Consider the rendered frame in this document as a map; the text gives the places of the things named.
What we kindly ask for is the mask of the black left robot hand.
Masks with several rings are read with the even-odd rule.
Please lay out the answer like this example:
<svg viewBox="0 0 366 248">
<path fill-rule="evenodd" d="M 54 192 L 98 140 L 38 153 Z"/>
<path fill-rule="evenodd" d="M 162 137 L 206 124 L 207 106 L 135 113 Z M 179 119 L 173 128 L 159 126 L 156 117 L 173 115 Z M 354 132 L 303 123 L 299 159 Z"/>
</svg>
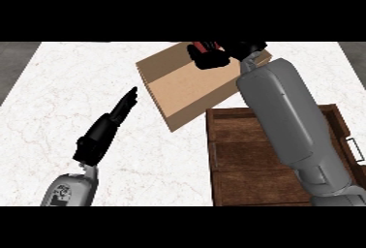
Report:
<svg viewBox="0 0 366 248">
<path fill-rule="evenodd" d="M 72 159 L 81 164 L 91 167 L 98 164 L 110 147 L 119 124 L 135 104 L 137 87 L 132 87 L 119 99 L 113 110 L 98 117 L 83 136 L 76 140 Z"/>
</svg>

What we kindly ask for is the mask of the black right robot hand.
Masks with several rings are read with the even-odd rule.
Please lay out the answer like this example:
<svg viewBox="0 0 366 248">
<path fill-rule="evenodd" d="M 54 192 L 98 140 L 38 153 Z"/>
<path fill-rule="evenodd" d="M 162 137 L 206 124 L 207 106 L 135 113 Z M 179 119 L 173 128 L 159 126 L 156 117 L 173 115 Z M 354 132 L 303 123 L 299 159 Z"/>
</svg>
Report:
<svg viewBox="0 0 366 248">
<path fill-rule="evenodd" d="M 187 45 L 187 52 L 196 67 L 200 70 L 224 67 L 230 64 L 230 59 L 234 58 L 238 60 L 244 71 L 249 72 L 255 68 L 253 59 L 266 47 L 265 42 L 218 41 L 216 44 L 219 45 L 222 52 L 203 54 L 196 54 L 191 51 L 193 43 Z"/>
</svg>

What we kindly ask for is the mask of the red bell pepper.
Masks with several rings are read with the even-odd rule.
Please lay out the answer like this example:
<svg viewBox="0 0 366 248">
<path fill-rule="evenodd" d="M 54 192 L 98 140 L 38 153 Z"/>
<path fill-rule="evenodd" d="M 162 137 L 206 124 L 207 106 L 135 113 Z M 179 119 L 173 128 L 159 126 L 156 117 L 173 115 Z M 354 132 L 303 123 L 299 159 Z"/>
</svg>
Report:
<svg viewBox="0 0 366 248">
<path fill-rule="evenodd" d="M 216 44 L 216 42 L 193 42 L 191 51 L 196 54 L 219 53 L 222 52 L 222 49 L 219 48 L 219 45 Z"/>
</svg>

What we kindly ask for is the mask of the cardboard box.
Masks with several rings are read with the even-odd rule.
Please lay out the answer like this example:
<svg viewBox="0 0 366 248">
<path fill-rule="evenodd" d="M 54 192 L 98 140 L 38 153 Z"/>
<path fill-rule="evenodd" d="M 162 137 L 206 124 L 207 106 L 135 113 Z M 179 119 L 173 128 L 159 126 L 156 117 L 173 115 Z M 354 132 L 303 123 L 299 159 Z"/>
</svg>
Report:
<svg viewBox="0 0 366 248">
<path fill-rule="evenodd" d="M 135 63 L 166 128 L 173 132 L 235 92 L 240 62 L 200 70 L 181 42 Z"/>
</svg>

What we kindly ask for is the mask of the brown wooden tray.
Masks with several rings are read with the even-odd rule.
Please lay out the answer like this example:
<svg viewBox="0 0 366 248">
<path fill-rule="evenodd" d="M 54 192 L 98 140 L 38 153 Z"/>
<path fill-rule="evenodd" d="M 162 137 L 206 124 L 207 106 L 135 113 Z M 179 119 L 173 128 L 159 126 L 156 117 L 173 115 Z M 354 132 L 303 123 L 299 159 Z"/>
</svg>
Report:
<svg viewBox="0 0 366 248">
<path fill-rule="evenodd" d="M 204 111 L 215 206 L 308 206 L 293 171 L 280 164 L 249 108 Z"/>
</svg>

